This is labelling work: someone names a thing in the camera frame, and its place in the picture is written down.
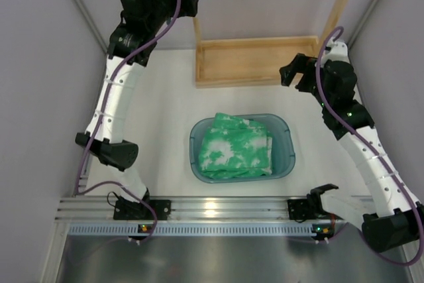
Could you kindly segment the green white tie-dye trousers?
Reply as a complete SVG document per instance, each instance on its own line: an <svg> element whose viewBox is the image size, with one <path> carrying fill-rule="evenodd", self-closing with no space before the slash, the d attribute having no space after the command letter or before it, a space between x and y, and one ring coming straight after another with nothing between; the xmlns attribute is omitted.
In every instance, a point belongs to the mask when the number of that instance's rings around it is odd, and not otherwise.
<svg viewBox="0 0 424 283"><path fill-rule="evenodd" d="M199 170L214 180L269 176L272 142L264 124L217 113L201 143Z"/></svg>

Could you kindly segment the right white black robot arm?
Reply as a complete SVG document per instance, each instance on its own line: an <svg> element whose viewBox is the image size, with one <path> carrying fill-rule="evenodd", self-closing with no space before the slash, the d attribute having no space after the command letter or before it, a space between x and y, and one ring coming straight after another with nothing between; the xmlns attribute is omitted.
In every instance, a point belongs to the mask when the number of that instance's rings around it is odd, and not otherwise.
<svg viewBox="0 0 424 283"><path fill-rule="evenodd" d="M338 186L325 184L307 195L314 214L342 217L377 253L417 241L423 254L423 204L401 180L369 112L355 98L357 77L348 58L319 62L298 53L279 73L283 86L301 76L295 88L318 101L325 126L351 157L372 197L365 205L340 193Z"/></svg>

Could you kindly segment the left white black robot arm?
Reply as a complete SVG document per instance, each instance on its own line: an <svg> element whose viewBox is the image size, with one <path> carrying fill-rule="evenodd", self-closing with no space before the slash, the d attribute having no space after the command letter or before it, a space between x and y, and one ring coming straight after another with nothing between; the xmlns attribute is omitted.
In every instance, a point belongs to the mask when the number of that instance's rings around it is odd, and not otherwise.
<svg viewBox="0 0 424 283"><path fill-rule="evenodd" d="M138 145L124 139L133 91L158 39L180 17L195 17L199 0L120 0L120 23L109 38L106 72L93 117L75 138L83 157L92 155L110 168L120 187L115 220L154 218L147 207L150 194L133 166Z"/></svg>

